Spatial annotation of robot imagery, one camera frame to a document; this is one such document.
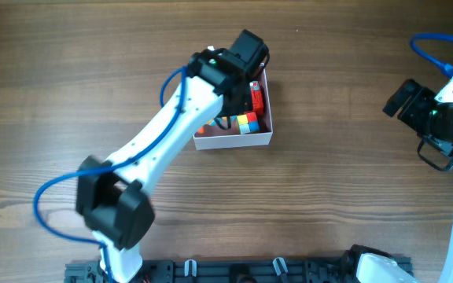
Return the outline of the colourful puzzle cube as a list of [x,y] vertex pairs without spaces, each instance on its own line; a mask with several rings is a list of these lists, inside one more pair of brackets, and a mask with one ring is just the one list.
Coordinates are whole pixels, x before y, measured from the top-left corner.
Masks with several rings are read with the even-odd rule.
[[240,134],[254,134],[260,131],[258,118],[254,112],[237,116],[237,123]]

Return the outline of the red toy fire truck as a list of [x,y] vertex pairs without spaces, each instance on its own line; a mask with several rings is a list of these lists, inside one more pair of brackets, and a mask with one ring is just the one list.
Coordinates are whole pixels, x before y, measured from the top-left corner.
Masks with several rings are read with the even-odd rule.
[[262,116],[265,112],[265,104],[263,100],[263,89],[259,81],[252,81],[249,83],[251,99],[252,99],[252,110],[258,116]]

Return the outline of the orange blue duck toy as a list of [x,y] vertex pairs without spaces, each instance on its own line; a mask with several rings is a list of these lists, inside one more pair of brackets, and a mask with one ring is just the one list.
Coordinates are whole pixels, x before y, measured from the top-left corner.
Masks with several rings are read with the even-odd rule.
[[197,132],[196,136],[218,136],[225,134],[228,130],[228,122],[225,118],[215,118],[209,120]]

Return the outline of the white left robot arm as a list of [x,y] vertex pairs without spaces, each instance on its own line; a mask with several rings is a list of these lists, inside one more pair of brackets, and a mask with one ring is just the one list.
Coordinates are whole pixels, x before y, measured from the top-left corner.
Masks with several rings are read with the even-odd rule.
[[251,87],[269,60],[265,42],[248,30],[228,49],[193,54],[139,134],[105,161],[89,156],[80,164],[75,209],[101,242],[100,268],[110,281],[129,282],[142,268],[139,242],[155,219],[150,196],[186,143],[209,121],[248,130],[247,116],[262,103]]

